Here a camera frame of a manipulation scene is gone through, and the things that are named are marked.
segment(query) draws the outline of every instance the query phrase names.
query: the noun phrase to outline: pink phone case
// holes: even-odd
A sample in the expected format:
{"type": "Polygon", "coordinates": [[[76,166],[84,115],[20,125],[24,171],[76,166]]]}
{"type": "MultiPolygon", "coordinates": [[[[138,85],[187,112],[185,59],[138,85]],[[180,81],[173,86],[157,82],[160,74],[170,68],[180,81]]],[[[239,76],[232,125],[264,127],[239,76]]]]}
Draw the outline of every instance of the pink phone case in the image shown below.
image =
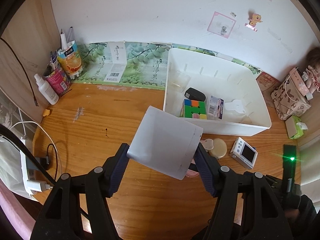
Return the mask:
{"type": "Polygon", "coordinates": [[[290,75],[294,85],[296,86],[296,88],[300,92],[300,94],[302,96],[305,96],[309,92],[309,90],[308,90],[306,84],[304,83],[304,81],[302,80],[302,77],[300,76],[299,72],[296,70],[296,68],[293,68],[289,72],[289,75],[290,75]]]}

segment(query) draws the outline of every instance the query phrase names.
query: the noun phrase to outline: metal pivot bolt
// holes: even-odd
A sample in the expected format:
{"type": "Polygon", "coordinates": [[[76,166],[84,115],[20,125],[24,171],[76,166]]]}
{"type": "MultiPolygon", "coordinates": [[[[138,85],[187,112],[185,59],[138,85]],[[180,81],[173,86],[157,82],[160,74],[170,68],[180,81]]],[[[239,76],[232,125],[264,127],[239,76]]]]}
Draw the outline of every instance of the metal pivot bolt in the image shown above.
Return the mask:
{"type": "Polygon", "coordinates": [[[103,171],[103,168],[102,168],[102,167],[96,167],[96,168],[94,168],[93,171],[94,171],[95,173],[100,173],[100,172],[103,171]]]}
{"type": "Polygon", "coordinates": [[[228,166],[221,166],[220,169],[223,171],[223,172],[228,172],[230,171],[230,168],[228,166]]]}
{"type": "Polygon", "coordinates": [[[263,175],[260,172],[255,172],[254,174],[258,179],[262,179],[263,175]]]}
{"type": "Polygon", "coordinates": [[[69,178],[69,174],[68,173],[63,173],[62,175],[61,175],[61,179],[67,179],[67,178],[69,178]]]}

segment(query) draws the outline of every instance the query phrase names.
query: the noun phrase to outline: white spray bottle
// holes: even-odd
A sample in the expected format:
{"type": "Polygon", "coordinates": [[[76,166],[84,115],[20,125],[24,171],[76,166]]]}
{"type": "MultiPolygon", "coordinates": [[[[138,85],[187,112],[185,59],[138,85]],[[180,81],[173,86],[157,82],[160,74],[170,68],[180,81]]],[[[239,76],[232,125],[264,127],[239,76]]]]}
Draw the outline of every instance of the white spray bottle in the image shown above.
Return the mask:
{"type": "Polygon", "coordinates": [[[41,94],[43,94],[45,99],[47,99],[51,105],[54,105],[55,103],[57,103],[59,100],[59,96],[53,90],[53,88],[50,86],[47,80],[44,80],[38,74],[35,74],[35,79],[39,87],[39,91],[41,94]]]}

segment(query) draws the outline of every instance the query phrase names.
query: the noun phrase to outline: scratch on desk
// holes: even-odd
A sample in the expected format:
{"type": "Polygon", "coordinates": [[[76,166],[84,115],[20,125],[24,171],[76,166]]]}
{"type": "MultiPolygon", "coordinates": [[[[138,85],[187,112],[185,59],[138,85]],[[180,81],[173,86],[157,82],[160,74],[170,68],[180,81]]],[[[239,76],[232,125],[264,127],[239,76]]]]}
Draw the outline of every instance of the scratch on desk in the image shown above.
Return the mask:
{"type": "Polygon", "coordinates": [[[100,90],[113,90],[113,91],[135,91],[137,88],[132,87],[110,87],[110,86],[98,86],[98,89],[100,90]]]}
{"type": "Polygon", "coordinates": [[[84,115],[83,112],[84,112],[84,108],[82,106],[78,107],[78,110],[77,110],[76,116],[73,119],[73,122],[77,121],[81,115],[84,115]]]}

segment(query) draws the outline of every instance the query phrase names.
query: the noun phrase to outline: white cable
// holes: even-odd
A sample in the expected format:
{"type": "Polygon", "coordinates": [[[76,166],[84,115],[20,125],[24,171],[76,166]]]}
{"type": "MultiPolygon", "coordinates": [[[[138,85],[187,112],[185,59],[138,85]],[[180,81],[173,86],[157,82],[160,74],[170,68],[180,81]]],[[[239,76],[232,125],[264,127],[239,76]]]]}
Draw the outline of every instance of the white cable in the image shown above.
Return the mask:
{"type": "Polygon", "coordinates": [[[287,85],[287,82],[288,82],[289,78],[292,76],[293,73],[294,73],[294,72],[292,72],[291,75],[288,76],[288,78],[286,79],[286,81],[285,81],[285,83],[284,83],[284,91],[285,91],[285,93],[287,94],[287,97],[288,97],[291,101],[293,101],[293,102],[295,102],[295,103],[299,103],[299,104],[303,104],[303,105],[309,106],[309,104],[305,104],[305,103],[297,102],[297,101],[293,100],[291,97],[289,97],[289,95],[288,95],[288,93],[287,93],[287,90],[285,89],[285,87],[286,87],[286,85],[287,85]]]}
{"type": "MultiPolygon", "coordinates": [[[[21,113],[20,108],[18,108],[18,110],[19,110],[21,122],[23,122],[22,113],[21,113]]],[[[27,135],[27,133],[26,133],[26,127],[24,126],[24,123],[22,123],[22,126],[23,126],[24,135],[27,135]]]]}
{"type": "Polygon", "coordinates": [[[55,148],[55,150],[56,150],[56,152],[57,152],[58,163],[59,163],[58,166],[60,166],[60,175],[62,175],[62,166],[61,166],[60,155],[59,155],[59,153],[58,153],[58,149],[57,149],[56,145],[54,144],[54,142],[53,142],[53,140],[51,139],[51,137],[49,136],[49,134],[41,127],[41,125],[39,125],[37,122],[34,122],[34,121],[22,121],[22,122],[17,122],[17,123],[15,123],[13,126],[11,126],[9,130],[11,130],[13,127],[15,127],[17,124],[20,124],[20,123],[22,123],[22,124],[23,124],[23,123],[35,123],[35,124],[36,124],[37,126],[39,126],[39,127],[41,128],[41,130],[49,137],[50,141],[52,142],[52,144],[53,144],[53,146],[54,146],[54,148],[55,148]]]}

